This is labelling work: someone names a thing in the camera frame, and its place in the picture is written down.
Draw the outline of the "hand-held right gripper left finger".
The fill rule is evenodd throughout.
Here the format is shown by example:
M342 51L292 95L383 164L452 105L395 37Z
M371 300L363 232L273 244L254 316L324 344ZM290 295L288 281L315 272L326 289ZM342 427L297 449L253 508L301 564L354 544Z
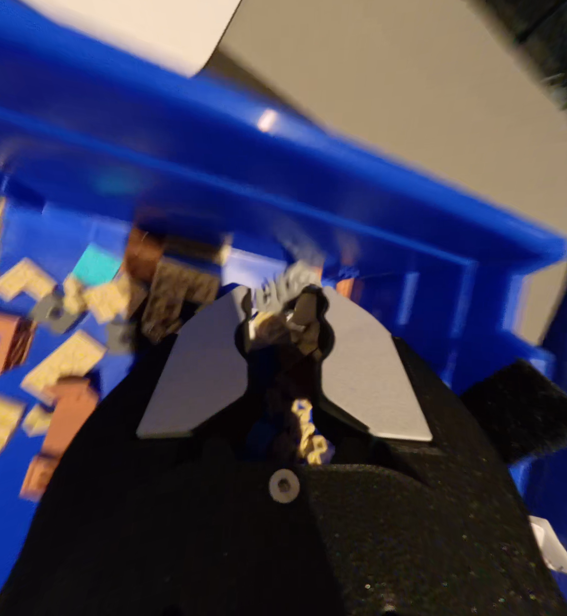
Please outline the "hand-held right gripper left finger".
M251 290L234 287L181 326L137 437L189 435L244 395L248 365L236 335L250 315Z

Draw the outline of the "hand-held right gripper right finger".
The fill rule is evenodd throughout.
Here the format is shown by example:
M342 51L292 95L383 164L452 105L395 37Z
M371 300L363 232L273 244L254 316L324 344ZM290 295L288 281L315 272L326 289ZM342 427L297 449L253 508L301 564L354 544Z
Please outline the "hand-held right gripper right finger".
M391 333L335 289L324 287L321 294L320 324L327 344L316 394L318 429L331 441L431 441L431 429Z

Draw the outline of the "tan toy brick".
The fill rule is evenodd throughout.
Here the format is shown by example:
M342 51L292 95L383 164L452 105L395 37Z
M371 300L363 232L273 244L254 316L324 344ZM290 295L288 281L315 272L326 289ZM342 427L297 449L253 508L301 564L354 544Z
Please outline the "tan toy brick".
M319 346L320 323L318 304L321 289L305 287L280 311L258 311L249 320L244 337L244 350L251 352L270 346L292 346L304 357L322 358Z

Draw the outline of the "pile of toy bricks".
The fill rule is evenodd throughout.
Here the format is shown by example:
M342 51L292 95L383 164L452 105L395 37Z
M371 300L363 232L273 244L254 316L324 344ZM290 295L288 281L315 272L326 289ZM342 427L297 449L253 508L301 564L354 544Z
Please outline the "pile of toy bricks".
M4 204L4 198L0 197L0 224ZM295 264L275 281L285 286L290 278L293 283L284 289L288 295L283 296L280 307L268 301L265 307L255 309L251 303L251 315L258 311L278 312L305 287L318 283L314 272L304 272L303 266L303 263ZM218 299L217 278L187 267L178 267L178 270L188 284L183 287L183 281L171 282L169 288L188 289L189 300L197 301L200 310ZM84 312L91 312L99 323L109 326L106 345L78 329L24 377L21 388L41 404L27 415L24 404L0 395L0 452L11 439L19 420L29 435L46 435L41 451L28 467L20 491L21 498L33 502L39 501L46 491L65 451L99 401L87 374L107 354L114 352L111 327L116 324L115 317L121 317L117 323L120 327L118 343L121 347L127 346L129 352L133 351L135 335L128 326L134 323L129 318L144 296L142 287L127 272L91 287L86 287L71 274L65 279L62 291L59 295L56 281L27 258L0 276L0 377L25 363L38 325L57 327L64 333ZM42 405L54 409L47 412Z

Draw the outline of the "blue plastic storage bin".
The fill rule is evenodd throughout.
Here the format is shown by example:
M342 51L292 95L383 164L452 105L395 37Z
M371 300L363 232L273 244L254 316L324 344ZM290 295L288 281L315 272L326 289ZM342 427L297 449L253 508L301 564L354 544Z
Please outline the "blue plastic storage bin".
M244 395L191 434L136 430L181 326L200 311L162 268L107 354L99 395L39 501L41 451L0 460L0 615L567 615L485 415L566 412L552 358L511 332L527 274L567 240L358 149L268 102L187 79L0 1L0 276L23 257L62 280L95 241L147 234L360 276L431 441L316 423L320 360L246 352ZM318 300L318 320L320 305Z

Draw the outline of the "grey desk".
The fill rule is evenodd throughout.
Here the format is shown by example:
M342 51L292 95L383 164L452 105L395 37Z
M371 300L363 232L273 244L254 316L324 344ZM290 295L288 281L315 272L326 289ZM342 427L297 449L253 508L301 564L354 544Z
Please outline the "grey desk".
M567 111L482 1L242 1L202 74L567 237Z

